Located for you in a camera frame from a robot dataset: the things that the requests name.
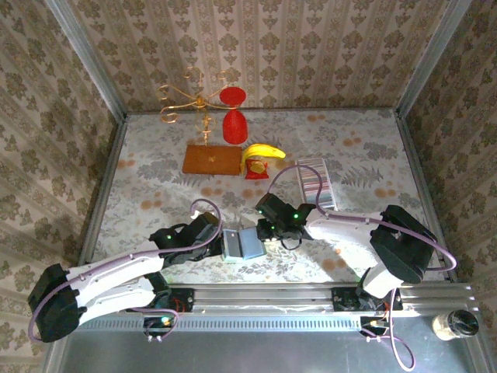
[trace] patterned tabletop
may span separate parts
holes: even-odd
[[[297,159],[322,157],[332,180],[336,203],[344,211],[382,211],[399,204],[426,223],[415,182],[391,110],[244,110],[248,140],[275,145],[287,158],[267,159],[272,178]],[[214,113],[222,123],[225,113]],[[260,215],[255,204],[270,180],[243,176],[187,175],[181,172],[187,144],[201,144],[194,113],[181,114],[175,124],[158,115],[134,115],[128,129],[94,260],[133,249],[152,232],[180,222],[189,223],[189,206],[199,197],[222,211],[225,228],[248,228]],[[225,145],[222,130],[210,143]],[[302,199],[297,174],[279,179],[277,196],[293,206]],[[278,242],[266,244],[267,256],[243,263],[224,263],[217,256],[163,270],[170,283],[324,282],[357,281],[377,263],[372,250],[345,242],[304,242],[286,251]],[[434,258],[432,265],[438,261]],[[426,280],[442,280],[427,273]]]

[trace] cutting board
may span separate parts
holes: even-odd
[[[188,145],[183,173],[239,175],[242,148],[239,146]]]

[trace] damask wallpaper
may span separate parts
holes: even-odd
[[[43,1],[0,1],[0,371],[42,361],[27,295],[74,265],[116,123]]]
[[[448,0],[70,0],[129,111],[188,66],[246,107],[395,106]]]
[[[407,119],[497,356],[497,2],[472,2]]]

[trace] yellow banana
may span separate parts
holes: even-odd
[[[270,158],[285,158],[287,155],[284,151],[275,148],[274,146],[267,144],[253,144],[250,145],[246,150],[242,153],[242,163],[240,165],[240,170],[245,171],[245,161],[250,157],[255,155],[259,155],[261,157],[270,157]]]

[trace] red object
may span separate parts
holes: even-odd
[[[247,165],[247,175],[245,176],[247,180],[269,179],[267,162],[259,161],[258,159],[247,159],[245,164]]]
[[[247,95],[245,91],[239,87],[228,87],[221,91],[219,98],[226,105],[239,106],[243,104]]]
[[[223,138],[228,144],[240,145],[247,140],[247,120],[238,110],[230,110],[223,120]]]

